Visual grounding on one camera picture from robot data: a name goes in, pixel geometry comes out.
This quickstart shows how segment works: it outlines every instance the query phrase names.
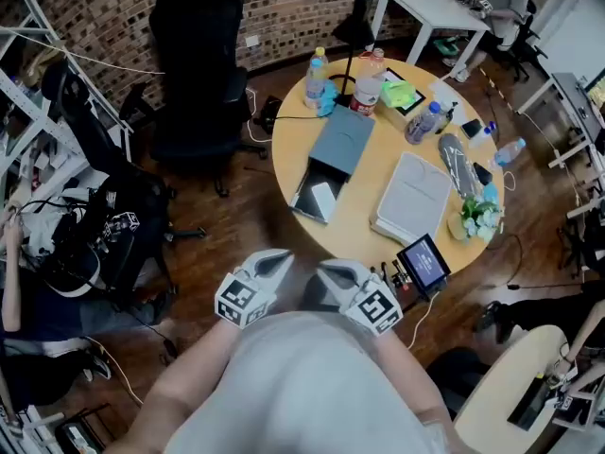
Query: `chair armrest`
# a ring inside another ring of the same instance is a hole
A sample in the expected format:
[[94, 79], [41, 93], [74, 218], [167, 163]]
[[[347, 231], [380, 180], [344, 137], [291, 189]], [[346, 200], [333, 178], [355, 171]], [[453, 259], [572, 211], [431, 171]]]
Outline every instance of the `chair armrest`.
[[246, 92], [246, 84], [248, 83], [248, 71], [245, 67], [236, 67], [233, 72], [227, 77], [227, 85], [225, 86], [225, 96], [223, 103], [228, 104], [237, 102]]

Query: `screen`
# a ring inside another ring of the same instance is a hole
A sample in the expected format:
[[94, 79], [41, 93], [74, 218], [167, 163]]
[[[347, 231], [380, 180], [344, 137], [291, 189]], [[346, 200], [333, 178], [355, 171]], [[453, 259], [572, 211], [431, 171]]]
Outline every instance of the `screen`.
[[409, 265], [414, 268], [419, 279], [425, 287], [446, 275], [437, 257], [433, 254], [426, 242], [421, 241], [412, 245], [405, 251]]
[[319, 162], [311, 162], [290, 206], [303, 215], [328, 223], [337, 206], [346, 175]]

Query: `black monitor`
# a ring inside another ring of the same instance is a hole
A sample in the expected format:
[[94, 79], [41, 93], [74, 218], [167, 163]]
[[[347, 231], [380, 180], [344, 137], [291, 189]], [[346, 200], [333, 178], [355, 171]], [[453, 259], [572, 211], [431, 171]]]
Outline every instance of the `black monitor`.
[[397, 253], [418, 292], [428, 298], [450, 274], [450, 268], [429, 234]]

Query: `brick wall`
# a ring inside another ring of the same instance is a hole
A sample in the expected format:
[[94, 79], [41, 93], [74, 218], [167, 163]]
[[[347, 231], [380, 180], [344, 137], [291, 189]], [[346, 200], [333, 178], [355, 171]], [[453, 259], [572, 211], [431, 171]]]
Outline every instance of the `brick wall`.
[[[536, 0], [540, 5], [545, 0]], [[126, 67], [157, 70], [148, 16], [155, 0], [39, 0], [68, 48], [101, 61]], [[237, 58], [254, 69], [338, 42], [332, 29], [347, 15], [353, 0], [244, 0]], [[379, 38], [413, 35], [415, 20], [389, 5]], [[258, 35], [260, 44], [248, 49], [245, 38]], [[92, 80], [119, 106], [135, 82], [150, 83], [147, 98], [162, 101], [160, 79], [84, 62]]]

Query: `white paper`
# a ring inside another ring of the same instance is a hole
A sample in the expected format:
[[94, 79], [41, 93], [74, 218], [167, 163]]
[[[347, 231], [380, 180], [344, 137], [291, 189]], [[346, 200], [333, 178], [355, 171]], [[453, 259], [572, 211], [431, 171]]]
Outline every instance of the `white paper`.
[[456, 108], [454, 108], [454, 117], [452, 118], [452, 123], [460, 126], [468, 122], [469, 119], [466, 116], [466, 112], [464, 111], [462, 99], [460, 95], [450, 87], [449, 84], [446, 84], [442, 80], [438, 79], [433, 82], [430, 86], [428, 86], [428, 88], [434, 94], [434, 101], [442, 102], [449, 106], [452, 106], [452, 104], [455, 102], [458, 103]]

